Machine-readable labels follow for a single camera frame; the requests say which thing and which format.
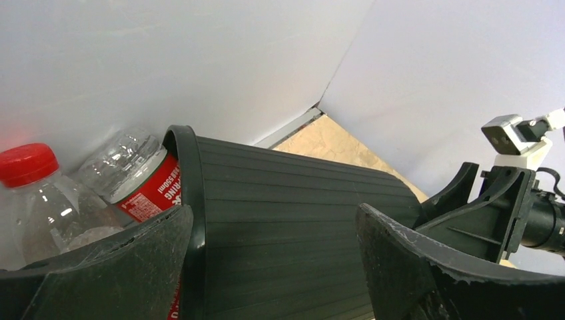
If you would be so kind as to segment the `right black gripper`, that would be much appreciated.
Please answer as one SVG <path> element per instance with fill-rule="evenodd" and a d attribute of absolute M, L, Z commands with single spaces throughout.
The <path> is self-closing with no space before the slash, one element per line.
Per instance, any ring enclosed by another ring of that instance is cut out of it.
<path fill-rule="evenodd" d="M 470 200 L 479 164 L 464 162 L 450 183 L 422 203 L 416 232 L 468 255 L 499 263 L 521 245 L 564 256 L 564 192 L 560 174 L 551 191 L 535 183 L 535 172 L 494 167 L 486 172 L 479 196 Z"/>

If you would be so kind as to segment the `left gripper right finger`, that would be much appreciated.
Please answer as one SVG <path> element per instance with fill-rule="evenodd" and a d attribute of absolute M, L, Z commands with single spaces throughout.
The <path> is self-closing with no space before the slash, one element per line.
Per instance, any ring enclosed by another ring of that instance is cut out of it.
<path fill-rule="evenodd" d="M 377 319 L 563 319 L 564 278 L 491 263 L 367 204 L 355 217 Z"/>

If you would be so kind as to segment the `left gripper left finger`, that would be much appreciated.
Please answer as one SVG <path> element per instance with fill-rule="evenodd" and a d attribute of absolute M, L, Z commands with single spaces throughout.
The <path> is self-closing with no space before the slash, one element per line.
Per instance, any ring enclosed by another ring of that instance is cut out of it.
<path fill-rule="evenodd" d="M 2 319 L 166 319 L 191 238 L 175 206 L 74 251 L 1 273 Z"/>

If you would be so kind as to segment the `red label bottle red cap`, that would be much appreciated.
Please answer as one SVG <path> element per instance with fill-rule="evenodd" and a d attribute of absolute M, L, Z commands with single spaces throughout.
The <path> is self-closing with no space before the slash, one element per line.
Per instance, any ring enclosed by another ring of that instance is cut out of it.
<path fill-rule="evenodd" d="M 62 173 L 45 143 L 2 151 L 1 184 L 8 191 L 13 238 L 26 265 L 123 231 L 96 193 Z"/>

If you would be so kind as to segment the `black ribbed waste bin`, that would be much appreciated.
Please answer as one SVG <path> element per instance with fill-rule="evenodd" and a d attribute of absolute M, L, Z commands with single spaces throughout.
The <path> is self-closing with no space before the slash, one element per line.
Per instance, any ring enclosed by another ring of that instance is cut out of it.
<path fill-rule="evenodd" d="M 181 319 L 372 319 L 356 237 L 366 203 L 403 225 L 422 210 L 397 177 L 170 126 L 194 225 Z"/>

